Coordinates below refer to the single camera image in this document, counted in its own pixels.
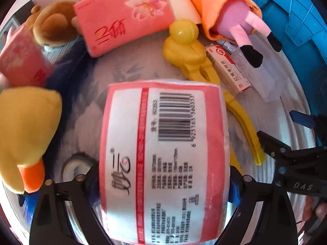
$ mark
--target brown plush bear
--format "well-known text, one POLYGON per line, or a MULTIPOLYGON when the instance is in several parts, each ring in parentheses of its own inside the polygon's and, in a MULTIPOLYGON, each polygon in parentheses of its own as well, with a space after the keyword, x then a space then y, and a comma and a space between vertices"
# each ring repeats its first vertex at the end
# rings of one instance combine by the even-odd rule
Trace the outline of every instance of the brown plush bear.
POLYGON ((72 19, 76 16, 74 4, 73 1, 61 1, 48 5, 43 10, 40 10, 39 5, 32 8, 32 15, 25 25, 33 31, 34 38, 39 45, 60 47, 78 35, 72 25, 72 19))

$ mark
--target small white box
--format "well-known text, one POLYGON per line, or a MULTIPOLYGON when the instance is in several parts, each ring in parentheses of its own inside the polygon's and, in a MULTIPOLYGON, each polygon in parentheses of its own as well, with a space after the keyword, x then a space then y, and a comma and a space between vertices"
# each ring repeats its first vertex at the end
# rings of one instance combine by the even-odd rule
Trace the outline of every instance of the small white box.
POLYGON ((251 87, 250 82, 220 45, 206 47, 219 78, 224 82, 232 95, 237 95, 251 87))

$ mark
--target blue crate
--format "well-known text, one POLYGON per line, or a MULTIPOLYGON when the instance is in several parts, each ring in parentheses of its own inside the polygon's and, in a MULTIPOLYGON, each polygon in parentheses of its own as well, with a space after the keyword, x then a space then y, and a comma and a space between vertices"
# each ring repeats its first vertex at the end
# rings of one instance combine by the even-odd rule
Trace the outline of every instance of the blue crate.
POLYGON ((312 114, 327 114, 327 25, 311 0, 253 0, 282 42, 312 114))

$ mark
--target dark blue fur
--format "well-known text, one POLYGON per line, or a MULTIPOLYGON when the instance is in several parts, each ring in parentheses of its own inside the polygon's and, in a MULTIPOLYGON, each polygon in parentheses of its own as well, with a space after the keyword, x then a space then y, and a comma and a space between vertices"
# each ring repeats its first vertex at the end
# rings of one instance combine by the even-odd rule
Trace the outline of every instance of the dark blue fur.
MULTIPOLYGON (((83 83, 88 75, 92 73, 96 62, 97 59, 91 58, 88 54, 84 40, 78 38, 72 48, 55 64, 55 71, 47 80, 46 88, 56 90, 61 94, 63 111, 58 129, 43 155, 45 179, 53 179, 54 177, 54 164, 60 141, 65 133, 66 123, 83 83)), ((26 194, 25 196, 22 210, 28 225, 32 223, 38 196, 38 193, 26 194)))

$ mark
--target peppa pig plush toy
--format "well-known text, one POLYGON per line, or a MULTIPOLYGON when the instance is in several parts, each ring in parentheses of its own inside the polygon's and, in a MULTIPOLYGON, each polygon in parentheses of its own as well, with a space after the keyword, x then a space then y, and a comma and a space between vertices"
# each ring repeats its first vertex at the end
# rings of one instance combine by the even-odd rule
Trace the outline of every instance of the peppa pig plush toy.
POLYGON ((206 37, 210 40, 236 42, 253 67, 260 67, 263 59, 249 39, 255 30, 268 39, 275 51, 281 51, 282 44, 262 20, 261 10, 252 0, 191 1, 201 16, 206 37))

